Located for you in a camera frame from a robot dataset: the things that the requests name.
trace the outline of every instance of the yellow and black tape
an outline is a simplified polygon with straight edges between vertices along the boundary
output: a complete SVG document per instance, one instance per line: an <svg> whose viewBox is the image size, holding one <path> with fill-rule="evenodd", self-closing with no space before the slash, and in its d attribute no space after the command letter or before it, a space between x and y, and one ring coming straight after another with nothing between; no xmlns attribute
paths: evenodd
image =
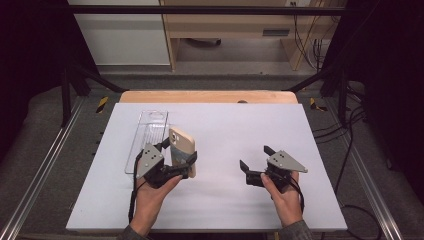
<svg viewBox="0 0 424 240"><path fill-rule="evenodd" d="M96 113L101 113L103 111L103 108L106 105L106 102L108 100L108 97L102 97L99 102L99 106L97 107Z"/></svg>
<svg viewBox="0 0 424 240"><path fill-rule="evenodd" d="M312 110L320 110L320 111L327 111L326 107L318 107L317 104L315 103L315 99L311 98L310 99L310 103L311 103L311 109Z"/></svg>

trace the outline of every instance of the transparent plastic box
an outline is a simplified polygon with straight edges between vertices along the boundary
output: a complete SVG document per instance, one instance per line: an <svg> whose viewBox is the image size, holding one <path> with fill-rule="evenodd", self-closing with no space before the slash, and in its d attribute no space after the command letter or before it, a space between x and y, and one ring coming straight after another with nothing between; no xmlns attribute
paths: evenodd
<svg viewBox="0 0 424 240"><path fill-rule="evenodd" d="M142 111L138 121L134 141L128 156L125 173L133 174L135 158L146 146L147 143L157 144L165 139L168 132L168 112L167 111Z"/></svg>

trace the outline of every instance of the white tabletop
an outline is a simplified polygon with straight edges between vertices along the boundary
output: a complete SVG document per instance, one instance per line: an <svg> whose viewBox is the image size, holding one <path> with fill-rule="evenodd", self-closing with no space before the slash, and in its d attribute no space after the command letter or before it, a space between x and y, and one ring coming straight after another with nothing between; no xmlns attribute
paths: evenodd
<svg viewBox="0 0 424 240"><path fill-rule="evenodd" d="M263 146L284 150L308 168L300 174L304 219L313 231L347 229L300 104L118 103L66 228L116 232L128 225L132 190L125 166L140 113L169 112L168 123L196 140L197 175L167 196L152 231L258 232L280 228L265 188L248 186L242 159L263 171ZM165 163L171 165L169 152Z"/></svg>

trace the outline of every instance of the phone case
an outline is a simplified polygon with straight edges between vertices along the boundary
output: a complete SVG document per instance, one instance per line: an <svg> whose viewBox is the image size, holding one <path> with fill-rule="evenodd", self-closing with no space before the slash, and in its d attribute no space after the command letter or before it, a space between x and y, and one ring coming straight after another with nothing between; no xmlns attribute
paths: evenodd
<svg viewBox="0 0 424 240"><path fill-rule="evenodd" d="M195 151L193 137L176 127L169 128L169 142L171 146L172 166L185 163L188 157ZM196 163L191 165L189 177L196 176Z"/></svg>

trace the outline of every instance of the gray sleeve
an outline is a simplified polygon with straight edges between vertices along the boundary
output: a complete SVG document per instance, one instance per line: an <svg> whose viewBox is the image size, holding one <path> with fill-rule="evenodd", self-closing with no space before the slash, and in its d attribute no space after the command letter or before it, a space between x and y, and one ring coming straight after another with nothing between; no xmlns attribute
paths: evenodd
<svg viewBox="0 0 424 240"><path fill-rule="evenodd" d="M131 227L128 225L124 231L116 238L116 240L148 240L148 238L138 235Z"/></svg>
<svg viewBox="0 0 424 240"><path fill-rule="evenodd" d="M305 221L295 222L283 229L278 230L280 239L290 240L311 240L312 233L306 225Z"/></svg>

